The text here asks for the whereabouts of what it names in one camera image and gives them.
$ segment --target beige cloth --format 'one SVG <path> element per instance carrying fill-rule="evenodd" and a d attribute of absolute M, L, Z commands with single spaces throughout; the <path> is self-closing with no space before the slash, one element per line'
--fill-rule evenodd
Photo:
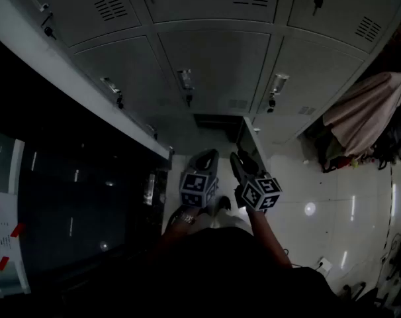
<path fill-rule="evenodd" d="M 345 148 L 360 156 L 386 128 L 401 102 L 401 73 L 383 72 L 352 85 L 323 115 L 325 126 Z"/>

